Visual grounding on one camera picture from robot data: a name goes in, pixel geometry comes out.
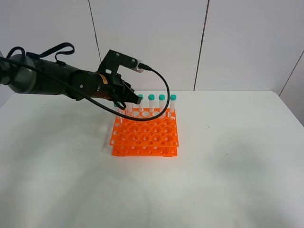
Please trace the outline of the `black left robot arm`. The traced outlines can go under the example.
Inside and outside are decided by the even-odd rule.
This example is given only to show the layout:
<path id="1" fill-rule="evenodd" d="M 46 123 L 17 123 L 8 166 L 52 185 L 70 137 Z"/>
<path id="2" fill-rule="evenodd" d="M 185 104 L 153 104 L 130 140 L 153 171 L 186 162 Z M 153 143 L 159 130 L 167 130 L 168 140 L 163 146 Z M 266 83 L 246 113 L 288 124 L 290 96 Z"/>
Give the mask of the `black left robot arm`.
<path id="1" fill-rule="evenodd" d="M 82 92 L 90 98 L 113 102 L 139 104 L 131 85 L 117 74 L 112 77 L 102 72 L 91 72 L 43 59 L 25 57 L 25 68 L 6 61 L 0 62 L 0 82 L 18 94 L 65 95 L 76 101 L 82 100 Z"/>

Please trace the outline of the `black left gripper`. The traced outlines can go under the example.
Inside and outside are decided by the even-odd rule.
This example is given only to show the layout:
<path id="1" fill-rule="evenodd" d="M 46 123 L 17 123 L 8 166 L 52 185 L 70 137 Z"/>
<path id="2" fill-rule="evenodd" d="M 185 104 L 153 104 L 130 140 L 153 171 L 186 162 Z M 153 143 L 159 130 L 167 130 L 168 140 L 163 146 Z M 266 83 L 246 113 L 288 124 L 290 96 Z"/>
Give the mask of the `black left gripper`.
<path id="1" fill-rule="evenodd" d="M 121 79 L 120 74 L 110 77 L 106 73 L 92 73 L 92 77 L 95 89 L 91 94 L 92 98 L 110 100 L 121 110 L 126 109 L 125 102 L 137 105 L 141 103 L 142 97 L 135 94 L 131 85 Z"/>

